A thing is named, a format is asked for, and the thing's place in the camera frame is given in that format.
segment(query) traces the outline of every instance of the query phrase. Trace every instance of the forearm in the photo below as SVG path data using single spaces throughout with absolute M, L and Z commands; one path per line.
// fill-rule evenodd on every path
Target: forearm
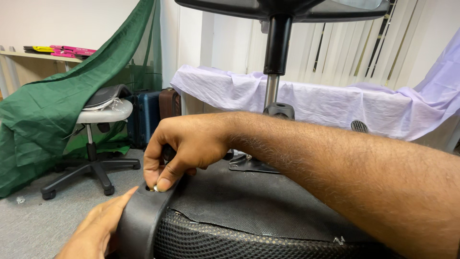
M 352 131 L 234 116 L 231 147 L 268 162 L 405 256 L 454 258 L 460 158 Z

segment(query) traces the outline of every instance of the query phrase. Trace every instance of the air vent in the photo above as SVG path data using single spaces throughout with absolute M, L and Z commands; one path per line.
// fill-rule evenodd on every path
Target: air vent
M 351 129 L 356 132 L 368 133 L 369 129 L 364 122 L 355 120 L 351 123 Z

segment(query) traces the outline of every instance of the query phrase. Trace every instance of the chair seat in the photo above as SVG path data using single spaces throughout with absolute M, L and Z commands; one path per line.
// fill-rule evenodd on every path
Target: chair seat
M 102 123 L 102 122 L 115 122 L 121 121 L 129 117 L 132 112 L 132 103 L 120 99 L 115 110 L 112 108 L 105 107 L 102 111 L 82 111 L 78 116 L 77 123 Z

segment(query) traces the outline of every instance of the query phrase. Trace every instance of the office chair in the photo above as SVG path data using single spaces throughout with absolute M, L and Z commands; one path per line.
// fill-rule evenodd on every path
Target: office chair
M 294 119 L 294 109 L 276 102 L 285 74 L 292 23 L 360 21 L 381 17 L 346 0 L 176 0 L 182 6 L 268 23 L 264 113 Z M 170 161 L 175 151 L 163 146 Z M 400 258 L 305 189 L 254 161 L 229 152 L 224 159 L 183 176 L 164 193 L 145 183 L 129 200 L 117 227 L 120 253 L 132 259 Z
M 88 133 L 88 143 L 86 150 L 88 160 L 73 159 L 64 160 L 57 164 L 57 171 L 63 171 L 67 167 L 71 167 L 69 171 L 53 181 L 49 182 L 41 188 L 42 198 L 45 200 L 54 199 L 56 197 L 56 189 L 62 188 L 75 180 L 75 178 L 85 173 L 92 173 L 101 182 L 105 195 L 112 195 L 115 192 L 115 187 L 110 182 L 106 170 L 118 168 L 121 166 L 132 166 L 133 169 L 140 169 L 139 159 L 111 158 L 101 159 L 97 156 L 96 143 L 92 140 L 91 123 L 97 123 L 101 132 L 105 133 L 110 130 L 109 122 L 121 121 L 129 117 L 132 112 L 131 102 L 122 98 L 130 96 L 128 88 L 124 84 L 110 86 L 99 89 L 85 104 L 83 111 L 77 119 L 77 124 L 82 124 Z M 110 108 L 108 105 L 113 102 L 114 98 L 121 98 L 121 103 L 118 103 L 116 109 Z

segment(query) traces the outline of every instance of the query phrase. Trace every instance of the hand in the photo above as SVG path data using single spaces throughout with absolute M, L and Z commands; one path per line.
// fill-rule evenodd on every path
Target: hand
M 144 153 L 144 178 L 158 191 L 168 190 L 184 172 L 196 174 L 196 168 L 222 159 L 230 149 L 229 136 L 237 113 L 215 113 L 166 118 L 153 133 Z M 162 145 L 177 151 L 166 166 L 161 165 Z
M 94 207 L 55 259 L 104 259 L 121 213 L 137 188 Z

